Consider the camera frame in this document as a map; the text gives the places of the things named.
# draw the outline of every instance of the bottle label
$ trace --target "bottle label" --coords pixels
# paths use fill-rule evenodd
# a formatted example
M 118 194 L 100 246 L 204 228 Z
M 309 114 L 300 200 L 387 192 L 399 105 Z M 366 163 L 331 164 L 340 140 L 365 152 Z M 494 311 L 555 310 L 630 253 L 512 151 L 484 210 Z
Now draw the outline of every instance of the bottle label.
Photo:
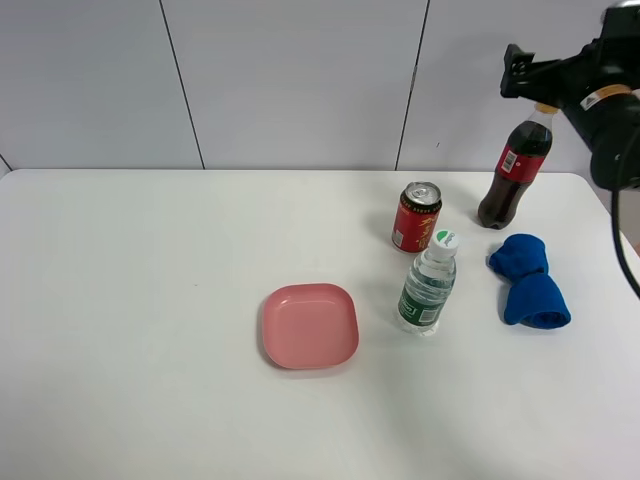
M 531 183 L 536 178 L 545 158 L 518 155 L 507 145 L 502 151 L 496 172 L 516 183 Z
M 407 322 L 417 327 L 431 327 L 438 320 L 438 314 L 444 303 L 438 305 L 423 305 L 407 292 L 407 288 L 402 289 L 400 302 L 398 302 L 398 310 L 400 315 Z

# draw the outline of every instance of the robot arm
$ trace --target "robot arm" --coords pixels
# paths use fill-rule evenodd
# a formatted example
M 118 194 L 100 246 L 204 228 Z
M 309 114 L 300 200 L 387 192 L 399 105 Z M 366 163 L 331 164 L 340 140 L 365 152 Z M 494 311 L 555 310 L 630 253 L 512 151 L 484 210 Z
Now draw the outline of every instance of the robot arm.
M 561 109 L 592 153 L 596 185 L 640 188 L 640 100 L 632 93 L 640 88 L 640 0 L 605 10 L 600 38 L 574 57 L 537 63 L 533 57 L 507 47 L 502 96 Z

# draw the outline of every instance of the white bottle cap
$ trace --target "white bottle cap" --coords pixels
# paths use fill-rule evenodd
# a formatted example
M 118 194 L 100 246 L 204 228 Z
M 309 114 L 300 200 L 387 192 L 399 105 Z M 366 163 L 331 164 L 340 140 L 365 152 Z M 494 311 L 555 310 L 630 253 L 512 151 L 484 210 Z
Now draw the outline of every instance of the white bottle cap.
M 451 230 L 436 230 L 429 241 L 428 251 L 434 257 L 449 258 L 458 252 L 460 240 Z

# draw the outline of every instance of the white wall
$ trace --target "white wall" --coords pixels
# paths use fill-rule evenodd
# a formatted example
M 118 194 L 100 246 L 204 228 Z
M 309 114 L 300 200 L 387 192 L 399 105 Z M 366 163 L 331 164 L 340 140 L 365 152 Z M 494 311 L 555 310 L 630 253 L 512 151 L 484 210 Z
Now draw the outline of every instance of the white wall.
M 431 0 L 406 133 L 403 170 L 492 170 L 533 110 L 500 96 L 509 43 L 535 60 L 578 53 L 600 33 L 611 0 Z M 546 171 L 586 173 L 590 154 L 562 114 Z
M 164 4 L 207 168 L 394 168 L 426 0 Z
M 5 0 L 13 168 L 202 168 L 157 0 Z
M 640 192 L 628 191 L 620 195 L 620 230 L 632 245 L 640 245 Z

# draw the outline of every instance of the red label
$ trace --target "red label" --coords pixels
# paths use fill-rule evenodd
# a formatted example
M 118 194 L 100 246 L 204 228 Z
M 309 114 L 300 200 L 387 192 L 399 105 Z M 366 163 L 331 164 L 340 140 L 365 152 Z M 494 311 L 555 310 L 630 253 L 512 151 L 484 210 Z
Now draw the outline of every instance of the red label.
M 400 203 L 393 225 L 393 243 L 405 252 L 421 252 L 429 244 L 439 213 L 411 212 Z
M 518 155 L 507 145 L 502 151 L 496 172 L 517 183 L 531 183 L 536 178 L 545 158 Z

